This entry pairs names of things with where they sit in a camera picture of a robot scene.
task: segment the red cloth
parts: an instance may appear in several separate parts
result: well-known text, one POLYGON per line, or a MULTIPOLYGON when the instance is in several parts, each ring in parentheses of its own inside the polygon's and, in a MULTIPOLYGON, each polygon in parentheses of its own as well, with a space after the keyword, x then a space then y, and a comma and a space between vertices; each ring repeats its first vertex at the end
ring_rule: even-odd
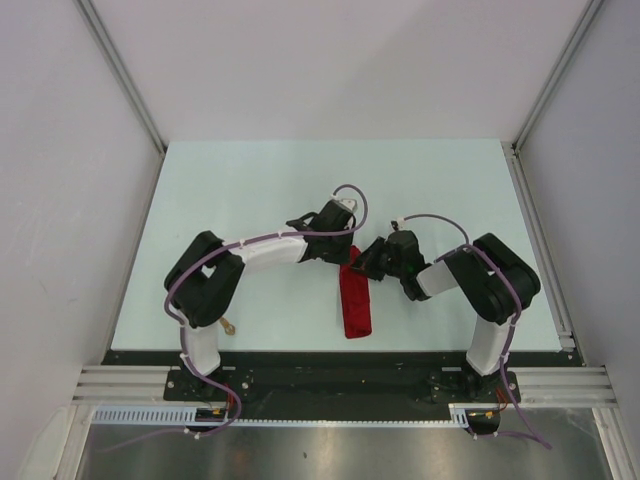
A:
POLYGON ((369 279, 349 268, 358 255, 358 247, 351 246, 351 262, 340 265, 340 299, 344 334, 347 338, 371 335, 371 300, 369 279))

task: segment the gray floor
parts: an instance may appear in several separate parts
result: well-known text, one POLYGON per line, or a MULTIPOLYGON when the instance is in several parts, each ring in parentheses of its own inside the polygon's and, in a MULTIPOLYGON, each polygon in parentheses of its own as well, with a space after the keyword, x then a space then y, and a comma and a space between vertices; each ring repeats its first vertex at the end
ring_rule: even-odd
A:
MULTIPOLYGON (((81 480, 101 479, 610 479, 590 410, 530 412, 553 444, 473 441, 455 429, 237 427, 195 441, 168 434, 110 453, 151 431, 94 426, 81 480)), ((513 412, 502 429, 521 429, 513 412)))

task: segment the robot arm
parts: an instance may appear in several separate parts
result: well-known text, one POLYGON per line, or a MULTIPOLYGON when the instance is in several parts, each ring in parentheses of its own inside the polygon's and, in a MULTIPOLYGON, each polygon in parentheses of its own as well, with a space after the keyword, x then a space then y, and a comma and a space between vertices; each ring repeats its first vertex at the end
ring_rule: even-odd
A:
MULTIPOLYGON (((353 233, 305 236, 303 232, 343 231, 353 226, 355 210, 355 200, 331 199, 320 213, 311 212, 287 222, 279 237, 232 248, 212 258, 204 264, 213 269, 210 275, 199 268, 184 279, 171 304, 186 320, 181 335, 199 372, 208 375, 220 365, 215 323, 227 311, 242 275, 316 258, 327 263, 348 263, 353 233), (301 234, 282 235, 291 231, 301 234)), ((225 242, 212 232, 200 233, 167 275, 165 289, 169 291, 192 265, 224 245, 225 242)))
MULTIPOLYGON (((516 291, 522 309, 528 308, 540 291, 536 273, 491 233, 473 246, 496 264, 516 291)), ((460 287, 478 314, 467 363, 481 377, 498 370, 516 305, 505 284, 473 251, 458 249, 434 264, 425 263, 413 232, 396 230, 386 240, 378 237, 352 268, 374 280, 385 275, 399 278, 411 300, 424 301, 460 287)))

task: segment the white table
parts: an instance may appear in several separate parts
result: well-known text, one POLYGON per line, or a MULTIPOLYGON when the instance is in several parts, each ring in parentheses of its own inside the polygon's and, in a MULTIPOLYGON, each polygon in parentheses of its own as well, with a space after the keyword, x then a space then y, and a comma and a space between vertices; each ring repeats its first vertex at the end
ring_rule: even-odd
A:
MULTIPOLYGON (((370 205, 355 236, 361 250, 414 213, 455 219, 472 239, 493 232, 535 268, 511 177, 497 140, 178 142, 166 156, 138 250, 113 350, 177 350, 178 326, 162 304, 169 270, 203 230, 225 240, 276 231, 318 211, 334 187, 354 183, 370 205)), ((356 198, 355 193, 349 196, 356 198)), ((407 224, 425 260, 461 243, 437 220, 407 224)), ((373 333, 344 336, 338 266, 309 261, 244 276, 220 332, 221 350, 466 350, 476 315, 459 289, 411 302, 397 279, 370 281, 373 333)), ((558 351, 544 292, 518 326, 513 350, 558 351)))

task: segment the small beige object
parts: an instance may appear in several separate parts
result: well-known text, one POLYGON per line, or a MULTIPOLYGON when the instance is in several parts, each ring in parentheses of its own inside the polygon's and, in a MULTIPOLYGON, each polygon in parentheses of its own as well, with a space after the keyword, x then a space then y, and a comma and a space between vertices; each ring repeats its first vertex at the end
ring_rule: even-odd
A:
POLYGON ((226 333, 227 335, 236 334, 236 327, 234 327, 231 323, 229 323, 229 320, 227 320, 224 317, 220 317, 220 323, 224 327, 224 333, 226 333))

